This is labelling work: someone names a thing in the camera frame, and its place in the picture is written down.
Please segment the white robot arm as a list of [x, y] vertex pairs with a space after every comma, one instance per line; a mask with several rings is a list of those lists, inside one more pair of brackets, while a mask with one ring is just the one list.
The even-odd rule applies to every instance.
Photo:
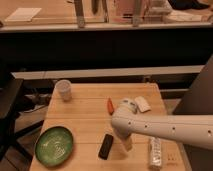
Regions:
[[144, 114], [150, 109], [144, 98], [122, 99], [111, 118], [115, 134], [121, 140], [143, 134], [213, 150], [213, 116]]

